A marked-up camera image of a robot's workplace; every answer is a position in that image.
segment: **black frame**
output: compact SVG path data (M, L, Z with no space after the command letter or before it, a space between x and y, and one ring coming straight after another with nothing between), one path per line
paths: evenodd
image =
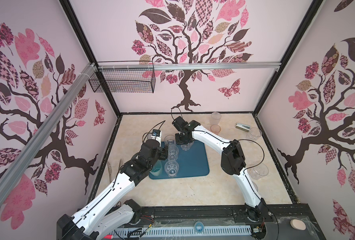
M73 27L79 42L90 62L95 63L95 65L98 67L98 62L96 61L96 58L92 52L92 49L84 35L84 32L79 24L79 21L75 15L75 12L72 9L71 3L69 0L59 0L61 6L63 7L66 16L68 17L71 26ZM268 150L272 156L272 159L276 165L276 168L281 176L281 179L287 189L288 195L290 196L290 199L293 204L286 204L286 205L268 205L270 210L276 215L277 218L280 218L282 216L293 216L293 217L304 217L307 216L309 219L314 223L315 227L318 230L318 236L320 239L325 240L325 237L320 229L319 224L317 223L317 220L315 219L314 215L312 214L311 209L309 208L308 204L300 204L299 199L294 193L294 190L292 189L292 186L290 185L290 182L281 167L281 163L279 159L277 158L275 151L269 142L269 139L267 138L267 135L259 121L258 114L263 107L265 101L267 100L269 94L271 93L272 89L274 88L277 80L280 78L284 68L288 64L292 54L294 53L297 45L301 41L301 38L304 36L306 30L308 29L309 25L313 21L317 11L319 10L319 7L321 6L322 2L324 0L313 0L307 13L305 14L300 26L298 27L294 37L292 38L284 56L281 59L281 66L278 69L277 72L273 74L271 77L266 89L264 90L264 93L262 94L261 98L259 99L259 102L257 103L256 108L254 111L247 111L247 112L220 112L220 113L251 113L259 127L259 129L262 131L262 137L268 147ZM103 160L100 165L100 169L97 173L94 185L91 190L91 194L89 195L88 202L93 200L96 196L97 189L99 186L99 183L101 181L105 166L108 161L108 157L110 154L110 151L113 146L113 142L115 140L120 122L122 120L123 115L131 115L131 114L171 114L171 113L156 113L156 112L149 112L149 113L121 113L119 111L119 108L112 96L111 93L106 92L108 101L110 102L113 111L115 112L117 116L117 122L115 124L115 128L113 129L113 133L110 137L110 140L108 142L108 147L106 149L106 152L104 154ZM182 114L208 114L211 112L192 112L192 113L182 113ZM216 215L216 218L230 218L230 217L237 217L234 215L235 209L243 209L245 208L244 205L232 205L232 206L184 206L184 207L143 207L142 211L145 211L148 215L153 214L154 218L157 218L158 221L167 221L170 222L171 220L177 220L177 221L182 221L184 219L193 219L193 218L214 218L213 214L210 214L210 212L216 211L218 214ZM250 223L249 220L244 220L244 219L237 219L235 218L235 222L248 222Z

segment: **beige round pad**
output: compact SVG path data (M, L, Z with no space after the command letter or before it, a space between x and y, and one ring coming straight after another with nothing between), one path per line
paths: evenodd
M303 221L301 221L301 220L292 219L291 220L291 226L294 229L305 230L305 223Z

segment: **robotic arm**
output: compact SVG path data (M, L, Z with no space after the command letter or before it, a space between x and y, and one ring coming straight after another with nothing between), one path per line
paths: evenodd
M250 220L258 221L262 214L268 212L264 207L264 199L257 193L245 171L245 157L237 140L221 138L200 123L188 123L182 117L174 119L172 124L179 131L175 135L178 145L199 140L221 155L222 169L236 179L242 190ZM140 152L120 168L115 180L105 190L71 217L64 214L58 220L57 240L99 240L123 224L137 223L141 207L132 199L118 209L112 209L125 194L148 176L158 159L165 160L168 157L168 146L161 148L160 143L161 131L154 129L152 139L142 144Z

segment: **aluminum rail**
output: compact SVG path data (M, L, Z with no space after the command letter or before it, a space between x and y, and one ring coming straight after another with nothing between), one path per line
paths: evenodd
M7 171L0 178L0 207L8 197L12 189L20 181L23 173L26 171L29 164L32 162L37 152L40 150L44 142L50 136L56 124L60 121L65 111L71 105L72 101L78 95L80 89L88 81L96 68L93 63L89 63L84 70L79 74L77 79L71 85L70 89L60 100L58 105L48 115L43 124L33 135L31 140L22 149L16 160L8 167Z
M103 65L99 69L132 69L151 68L152 65L132 64L132 65ZM154 70L199 70L199 69L238 69L238 68L280 68L280 62L251 62L251 63L182 63L182 64L154 64Z

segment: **beige table surface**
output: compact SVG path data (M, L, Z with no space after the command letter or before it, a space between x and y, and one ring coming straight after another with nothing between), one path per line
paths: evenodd
M210 127L210 114L183 114L185 121L195 120L205 128ZM168 114L124 115L108 158L112 165L113 177L119 167L119 160L124 162L140 150L142 135L148 132L155 124L166 120L161 127L164 137L177 133L172 125L172 117ZM244 139L247 134L235 128L237 122L257 127L256 122L249 113L222 114L220 120L221 132L218 134L225 139ZM253 180L258 186L258 192L267 204L291 204L291 200L280 178L272 157L264 143L263 138L257 142L263 147L269 174L260 180ZM253 166L261 161L263 153L261 148L253 142L240 141L246 164ZM220 167L220 155L212 148L205 146L209 163L209 174L203 177L188 177L176 179L152 180L146 177L133 190L125 195L121 202L128 199L135 200L141 206L192 206L192 205L241 205L245 204L241 190L231 175L226 174ZM108 169L104 170L97 195L110 183Z

